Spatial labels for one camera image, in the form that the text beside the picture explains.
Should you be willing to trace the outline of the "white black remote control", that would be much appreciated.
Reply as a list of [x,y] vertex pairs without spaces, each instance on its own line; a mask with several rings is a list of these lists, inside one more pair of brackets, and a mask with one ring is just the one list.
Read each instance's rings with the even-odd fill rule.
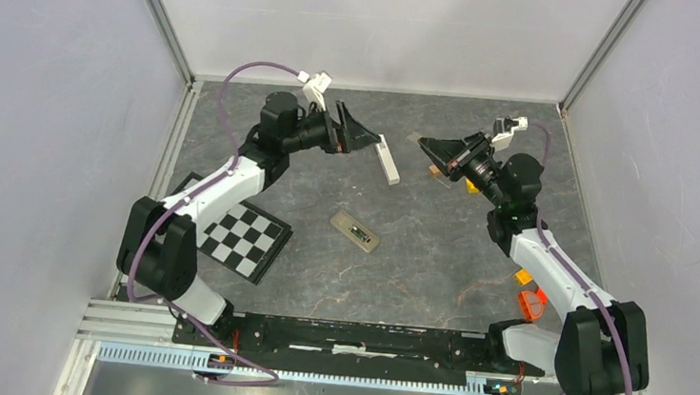
[[400,183],[401,176],[392,158],[392,153],[388,147],[388,142],[384,134],[380,134],[379,138],[380,141],[376,143],[374,147],[377,152],[378,160],[381,163],[381,168],[384,171],[388,184],[397,185]]

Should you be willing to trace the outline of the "white remote with buttons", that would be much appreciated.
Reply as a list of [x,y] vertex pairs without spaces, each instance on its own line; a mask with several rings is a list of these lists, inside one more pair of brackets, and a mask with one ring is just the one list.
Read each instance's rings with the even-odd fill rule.
[[365,252],[374,252],[381,242],[380,238],[368,227],[362,225],[344,210],[337,211],[330,218],[330,224]]

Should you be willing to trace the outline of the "green battery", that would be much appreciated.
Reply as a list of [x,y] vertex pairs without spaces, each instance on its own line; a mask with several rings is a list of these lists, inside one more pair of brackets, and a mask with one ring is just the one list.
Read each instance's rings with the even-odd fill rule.
[[356,238],[358,238],[361,242],[369,242],[371,240],[371,237],[365,232],[365,230],[361,229],[358,226],[353,226],[350,228],[350,233],[353,234]]

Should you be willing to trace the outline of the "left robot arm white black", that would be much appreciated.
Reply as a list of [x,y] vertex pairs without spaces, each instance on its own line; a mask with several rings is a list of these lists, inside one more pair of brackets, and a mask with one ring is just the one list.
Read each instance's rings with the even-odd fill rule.
[[274,184],[292,153],[320,148],[346,154],[380,143],[344,102],[335,105],[332,114],[317,104],[303,108],[288,91],[269,94],[258,124],[225,165],[169,198],[142,197],[133,204],[117,269],[198,321],[198,334],[209,345],[226,343],[233,334],[232,306],[197,275],[200,237],[230,209]]

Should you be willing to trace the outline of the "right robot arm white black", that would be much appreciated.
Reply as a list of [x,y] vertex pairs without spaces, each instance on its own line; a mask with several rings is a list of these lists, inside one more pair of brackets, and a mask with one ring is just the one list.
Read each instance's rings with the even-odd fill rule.
[[485,363],[506,371],[519,362],[554,375],[564,395],[634,395],[649,385],[646,315],[589,278],[540,219],[536,197],[544,167],[527,153],[494,159],[489,138],[422,137],[420,149],[450,181],[468,179],[493,205],[491,240],[542,288],[562,321],[559,332],[528,321],[491,325]]

